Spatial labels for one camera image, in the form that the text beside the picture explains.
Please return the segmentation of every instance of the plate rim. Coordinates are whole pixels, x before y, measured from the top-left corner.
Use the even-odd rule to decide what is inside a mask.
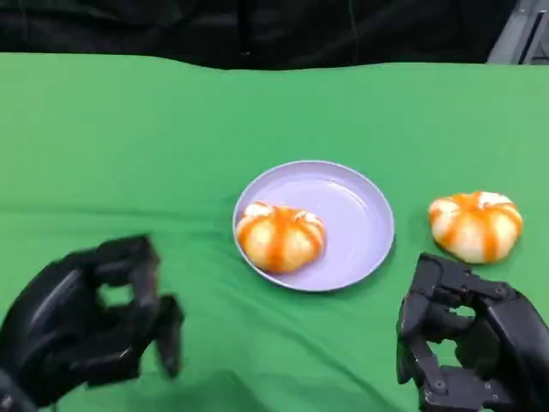
[[[244,253],[244,250],[242,249],[242,247],[240,246],[240,244],[238,242],[237,234],[236,234],[236,227],[237,227],[237,224],[238,224],[238,206],[240,205],[241,201],[243,200],[243,198],[246,195],[246,193],[248,192],[248,190],[258,180],[260,180],[263,176],[265,176],[265,175],[267,175],[267,174],[269,174],[269,173],[271,173],[275,170],[281,169],[283,167],[289,167],[289,166],[292,166],[292,165],[303,164],[303,163],[317,163],[317,164],[320,163],[320,164],[328,165],[328,166],[331,166],[331,167],[340,167],[340,168],[345,169],[346,171],[348,171],[350,173],[358,175],[361,179],[363,179],[366,183],[370,184],[375,189],[377,194],[382,198],[384,206],[389,211],[389,233],[390,233],[390,236],[389,236],[389,240],[387,241],[388,244],[385,245],[385,247],[384,247],[386,249],[386,252],[382,254],[382,256],[375,262],[375,264],[372,265],[371,270],[366,275],[364,275],[363,277],[361,277],[357,280],[352,280],[352,281],[349,281],[349,282],[345,282],[345,283],[343,283],[339,286],[332,287],[332,288],[323,288],[323,289],[298,288],[298,287],[295,287],[293,285],[289,285],[289,284],[281,281],[280,279],[277,279],[275,276],[271,276],[268,273],[266,273],[263,270],[256,267],[250,261],[248,256]],[[260,173],[240,193],[240,196],[238,197],[238,200],[234,205],[234,210],[232,212],[232,223],[231,224],[232,224],[232,238],[234,240],[234,243],[235,243],[238,251],[240,252],[240,255],[242,256],[242,258],[244,258],[245,262],[258,275],[260,275],[261,277],[267,279],[268,281],[270,281],[272,283],[275,283],[275,284],[277,284],[277,285],[279,285],[283,288],[288,288],[288,289],[296,290],[296,291],[299,291],[299,292],[306,292],[306,293],[311,293],[311,294],[326,293],[326,292],[332,292],[332,291],[335,291],[335,290],[345,289],[345,288],[351,287],[352,285],[355,285],[356,283],[362,282],[366,277],[368,277],[369,275],[374,273],[381,266],[381,264],[389,256],[389,254],[391,252],[391,249],[393,248],[393,244],[395,243],[395,214],[394,214],[393,208],[391,208],[389,200],[387,199],[385,194],[381,191],[381,189],[379,189],[379,187],[377,187],[377,185],[371,179],[368,179],[363,173],[360,173],[360,172],[352,169],[351,167],[347,167],[345,165],[342,165],[341,163],[336,163],[336,162],[333,162],[333,161],[315,161],[315,160],[289,161],[287,163],[282,163],[278,166],[271,167],[268,170],[264,171],[263,173]]]

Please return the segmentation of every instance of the orange-glazed bun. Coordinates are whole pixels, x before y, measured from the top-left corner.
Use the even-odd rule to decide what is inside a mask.
[[[297,270],[318,258],[324,248],[324,225],[301,209],[249,205],[236,229],[237,239],[248,259],[272,273]]]
[[[506,257],[522,232],[522,216],[508,197],[477,191],[441,197],[429,208],[432,236],[471,264]]]

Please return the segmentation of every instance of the lavender plate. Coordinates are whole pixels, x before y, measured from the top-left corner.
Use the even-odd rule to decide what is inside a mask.
[[[232,217],[234,233],[246,206],[256,200],[318,215],[327,244],[316,262],[287,275],[270,275],[243,258],[261,276],[283,287],[321,292],[364,279],[387,257],[395,222],[389,202],[366,177],[327,161],[296,161],[260,175],[244,190]]]

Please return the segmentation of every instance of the robotic hand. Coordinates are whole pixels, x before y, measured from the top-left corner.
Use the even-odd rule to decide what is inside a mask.
[[[450,308],[469,306],[474,317]],[[397,375],[427,412],[549,410],[549,330],[530,301],[465,264],[423,253],[397,325]],[[463,367],[439,366],[427,342],[450,339]]]
[[[184,315],[158,296],[159,258],[145,236],[117,239],[47,265],[15,300],[0,330],[0,411],[31,412],[77,386],[139,376],[152,341],[171,378],[180,369]],[[134,299],[107,306],[101,285],[130,285]]]

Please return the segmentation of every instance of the green backdrop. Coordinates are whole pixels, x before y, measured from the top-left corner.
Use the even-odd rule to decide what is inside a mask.
[[[4,54],[0,79],[0,312],[52,259],[148,232],[162,287],[188,315],[176,382],[148,354],[140,380],[76,391],[62,412],[417,410],[413,385],[396,383],[395,322],[419,253],[438,252],[427,207],[458,191],[516,202],[522,240],[503,263],[476,271],[511,282],[549,316],[545,68],[259,73]],[[278,288],[233,245],[239,193],[300,159],[355,168],[391,202],[394,249],[356,287]],[[451,346],[439,352],[449,359]]]

